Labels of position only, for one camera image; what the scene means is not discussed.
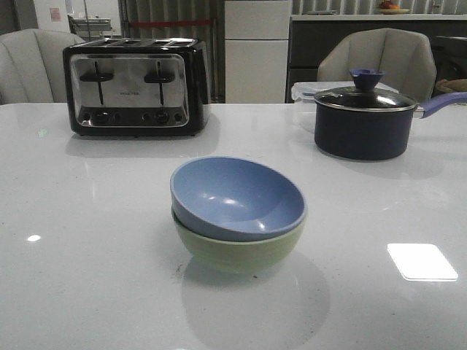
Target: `toaster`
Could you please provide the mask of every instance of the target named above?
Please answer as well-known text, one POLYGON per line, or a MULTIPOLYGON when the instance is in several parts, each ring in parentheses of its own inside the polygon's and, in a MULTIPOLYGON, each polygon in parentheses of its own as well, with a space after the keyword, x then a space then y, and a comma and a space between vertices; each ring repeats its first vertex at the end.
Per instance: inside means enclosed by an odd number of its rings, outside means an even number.
POLYGON ((189 136, 209 117, 206 43, 101 39, 63 50, 72 130, 82 136, 189 136))

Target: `saucepan handle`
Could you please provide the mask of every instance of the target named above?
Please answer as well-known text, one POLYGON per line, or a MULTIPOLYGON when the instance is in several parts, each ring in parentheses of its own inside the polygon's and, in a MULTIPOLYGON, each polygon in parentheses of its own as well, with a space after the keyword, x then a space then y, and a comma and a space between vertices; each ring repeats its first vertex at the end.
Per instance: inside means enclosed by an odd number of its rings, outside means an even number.
POLYGON ((445 106, 461 102, 467 102, 467 93, 445 93, 444 95, 438 95, 419 104, 417 112, 421 113, 418 117, 420 119, 429 117, 445 106))

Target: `navy blue saucepan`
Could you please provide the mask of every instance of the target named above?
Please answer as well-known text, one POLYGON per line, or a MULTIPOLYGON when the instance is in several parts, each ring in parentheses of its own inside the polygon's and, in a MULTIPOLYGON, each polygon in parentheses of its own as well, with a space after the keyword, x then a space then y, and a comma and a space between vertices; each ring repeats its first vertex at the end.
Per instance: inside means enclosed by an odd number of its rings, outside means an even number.
POLYGON ((413 117, 426 118, 447 105, 467 102, 467 93, 448 93, 418 103, 409 96, 374 88, 382 72, 358 69, 351 74, 354 87, 314 95, 314 141, 323 151, 343 158, 397 157, 407 148, 413 117))

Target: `white wall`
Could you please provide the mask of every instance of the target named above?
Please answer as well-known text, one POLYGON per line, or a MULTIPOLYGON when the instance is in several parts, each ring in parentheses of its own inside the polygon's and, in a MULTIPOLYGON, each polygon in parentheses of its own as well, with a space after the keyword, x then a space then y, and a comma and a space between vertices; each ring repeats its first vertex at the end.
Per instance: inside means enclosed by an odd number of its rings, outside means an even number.
MULTIPOLYGON (((72 0, 73 18, 85 17, 85 5, 83 0, 72 0)), ((105 35, 122 35, 120 29, 120 15, 118 14, 118 0, 87 0, 89 18, 99 16, 100 18, 110 18, 112 32, 105 31, 105 35)))
POLYGON ((70 32, 66 16, 65 0, 34 0, 36 8, 37 26, 48 31, 70 32), (58 9, 59 21, 52 21, 50 9, 58 9))

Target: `refrigerator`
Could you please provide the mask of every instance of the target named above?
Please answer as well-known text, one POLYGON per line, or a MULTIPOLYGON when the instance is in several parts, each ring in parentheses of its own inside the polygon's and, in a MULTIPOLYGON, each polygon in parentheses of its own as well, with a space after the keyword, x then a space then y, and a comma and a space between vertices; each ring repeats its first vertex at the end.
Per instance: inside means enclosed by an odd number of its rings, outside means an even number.
POLYGON ((292 0, 225 1, 225 102, 285 102, 292 0))

